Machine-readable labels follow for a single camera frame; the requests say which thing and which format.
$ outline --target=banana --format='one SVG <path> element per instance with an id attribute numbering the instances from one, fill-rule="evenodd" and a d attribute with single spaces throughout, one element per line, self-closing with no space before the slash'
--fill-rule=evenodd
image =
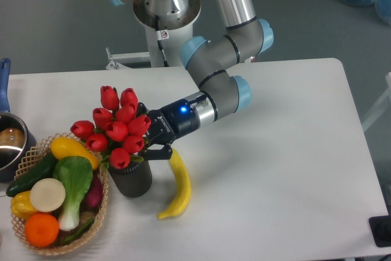
<path id="1" fill-rule="evenodd" d="M 170 159 L 171 169 L 177 183 L 177 194 L 168 208 L 157 215 L 158 219 L 174 217 L 180 215 L 188 206 L 191 197 L 190 176 L 179 153 L 172 148 Z"/>

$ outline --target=wicker basket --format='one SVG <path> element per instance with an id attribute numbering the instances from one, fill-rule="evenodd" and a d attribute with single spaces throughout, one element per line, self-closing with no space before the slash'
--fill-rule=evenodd
<path id="1" fill-rule="evenodd" d="M 77 139 L 72 134 L 67 134 L 67 133 L 56 134 L 54 137 L 51 136 L 48 139 L 44 139 L 41 143 L 38 143 L 35 147 L 32 147 L 30 151 L 27 151 L 26 156 L 22 159 L 21 163 L 19 164 L 15 179 L 18 178 L 21 174 L 27 172 L 43 156 L 45 156 L 45 154 L 49 151 L 50 144 L 53 141 L 53 139 L 61 136 Z M 80 224 L 85 223 L 91 217 L 95 217 L 95 220 L 92 226 L 90 227 L 90 229 L 86 233 L 84 233 L 79 239 L 72 241 L 68 245 L 60 247 L 60 246 L 56 246 L 55 244 L 58 241 L 61 241 L 61 239 L 65 238 L 66 236 L 72 234 L 78 228 L 75 228 L 70 232 L 64 232 L 60 230 L 59 235 L 57 236 L 57 240 L 52 245 L 45 248 L 36 248 L 34 246 L 31 246 L 26 241 L 26 237 L 24 236 L 24 232 L 23 232 L 24 223 L 26 221 L 11 214 L 13 230 L 15 231 L 16 237 L 18 237 L 18 239 L 23 243 L 24 247 L 27 247 L 31 251 L 34 251 L 35 253 L 40 255 L 54 256 L 54 255 L 69 253 L 77 249 L 78 247 L 86 244 L 101 227 L 104 215 L 106 214 L 106 207 L 108 203 L 108 188 L 109 188 L 108 172 L 102 167 L 100 167 L 98 177 L 103 184 L 103 200 L 100 207 L 98 209 L 92 210 L 91 208 L 88 208 L 83 203 L 80 206 Z"/>

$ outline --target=red tulip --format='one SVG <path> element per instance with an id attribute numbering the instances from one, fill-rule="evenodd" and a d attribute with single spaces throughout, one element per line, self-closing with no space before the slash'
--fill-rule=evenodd
<path id="1" fill-rule="evenodd" d="M 112 113 L 105 108 L 95 108 L 92 111 L 92 118 L 97 128 L 104 130 L 106 124 L 112 121 L 113 116 Z"/>
<path id="2" fill-rule="evenodd" d="M 121 106 L 125 106 L 127 104 L 134 105 L 134 109 L 137 110 L 139 100 L 132 88 L 127 88 L 121 93 Z"/>
<path id="3" fill-rule="evenodd" d="M 122 143 L 122 148 L 130 154 L 140 152 L 143 147 L 144 140 L 142 137 L 138 136 L 128 136 Z"/>
<path id="4" fill-rule="evenodd" d="M 104 130 L 106 135 L 116 142 L 122 142 L 129 135 L 128 128 L 123 122 L 109 122 Z"/>
<path id="5" fill-rule="evenodd" d="M 117 110 L 120 107 L 118 95 L 111 86 L 101 86 L 100 101 L 102 106 L 108 110 Z"/>
<path id="6" fill-rule="evenodd" d="M 139 116 L 128 123 L 129 134 L 134 136 L 143 136 L 149 126 L 151 125 L 151 119 L 145 115 Z"/>
<path id="7" fill-rule="evenodd" d="M 118 111 L 115 113 L 115 119 L 123 123 L 128 123 L 132 119 L 134 119 L 135 115 L 136 115 L 136 108 L 134 107 L 134 105 L 127 104 L 124 107 L 118 109 Z"/>
<path id="8" fill-rule="evenodd" d="M 93 152 L 103 152 L 109 147 L 109 140 L 104 134 L 92 134 L 87 139 L 86 147 Z"/>
<path id="9" fill-rule="evenodd" d="M 75 122 L 71 127 L 71 132 L 78 138 L 86 140 L 93 134 L 95 125 L 89 120 L 79 120 Z"/>
<path id="10" fill-rule="evenodd" d="M 130 155 L 125 149 L 116 148 L 111 152 L 109 161 L 115 168 L 125 168 L 130 163 Z"/>

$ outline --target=black cable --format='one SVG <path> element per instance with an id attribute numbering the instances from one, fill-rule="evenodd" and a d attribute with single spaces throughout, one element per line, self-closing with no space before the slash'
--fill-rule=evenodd
<path id="1" fill-rule="evenodd" d="M 389 257 L 391 257 L 391 254 L 385 255 L 382 259 L 379 259 L 379 261 L 385 261 L 385 260 L 387 260 Z"/>
<path id="2" fill-rule="evenodd" d="M 160 17 L 158 15 L 155 15 L 155 31 L 156 32 L 159 31 L 159 20 L 160 20 Z M 164 52 L 164 48 L 163 48 L 163 44 L 162 44 L 161 40 L 158 40 L 158 46 L 159 46 L 159 50 L 161 51 L 161 54 L 163 56 L 164 67 L 169 67 L 169 63 L 167 61 L 167 57 Z"/>

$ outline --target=gray floor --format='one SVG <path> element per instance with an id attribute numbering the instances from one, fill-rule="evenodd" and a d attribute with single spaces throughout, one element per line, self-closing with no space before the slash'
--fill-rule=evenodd
<path id="1" fill-rule="evenodd" d="M 274 29 L 273 47 L 258 61 L 335 57 L 343 62 L 362 117 L 385 91 L 391 72 L 391 26 L 373 7 L 338 0 L 253 0 Z M 194 34 L 216 40 L 225 32 L 215 0 L 202 0 Z M 102 70 L 111 53 L 147 51 L 131 5 L 108 0 L 0 0 L 0 56 L 12 73 Z M 391 182 L 391 110 L 366 134 L 380 184 Z"/>

